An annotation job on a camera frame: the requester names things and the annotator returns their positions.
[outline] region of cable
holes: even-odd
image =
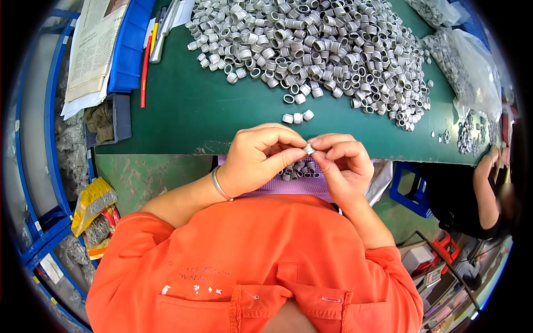
[[[501,244],[503,244],[503,242],[504,242],[505,239],[507,239],[507,238],[502,239],[501,241],[499,241],[498,243],[496,243],[496,245],[492,246],[490,249],[488,249],[488,250],[486,250],[485,252],[482,252],[482,253],[480,253],[480,254],[474,256],[474,257],[472,257],[471,259],[464,259],[464,260],[460,260],[460,261],[454,261],[454,263],[462,263],[462,262],[465,262],[465,261],[474,260],[474,259],[476,259],[477,257],[482,256],[482,255],[484,255],[485,253],[491,251],[491,250],[494,249],[495,247],[498,247],[498,246],[500,246]]]

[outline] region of yellow pencil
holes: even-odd
[[[161,16],[161,9],[157,11],[156,22],[154,23],[154,31],[152,33],[152,44],[150,45],[150,55],[154,50],[154,45],[156,44],[156,35],[157,35],[157,26],[159,25],[159,17]]]

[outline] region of orange shirt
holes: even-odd
[[[174,229],[122,218],[87,298],[99,332],[259,332],[287,298],[321,332],[418,332],[422,300],[396,247],[366,249],[313,196],[238,199]]]

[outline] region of bracelet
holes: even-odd
[[[492,164],[494,164],[494,156],[492,156],[492,154],[490,152],[488,152],[487,154],[490,155],[490,159],[492,160]]]
[[[216,190],[223,196],[227,201],[233,201],[233,198],[230,198],[224,190],[220,187],[219,181],[216,179],[216,171],[220,168],[220,165],[213,169],[211,172],[211,179],[213,180],[213,185],[215,185]]]

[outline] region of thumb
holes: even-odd
[[[324,174],[324,178],[328,183],[341,183],[344,182],[344,176],[338,169],[338,166],[334,161],[326,159],[326,153],[323,151],[316,151],[313,153],[313,159],[317,162],[320,170]]]
[[[272,155],[263,163],[266,165],[268,170],[278,172],[295,161],[304,158],[305,151],[300,148],[289,148],[285,149],[275,155]]]

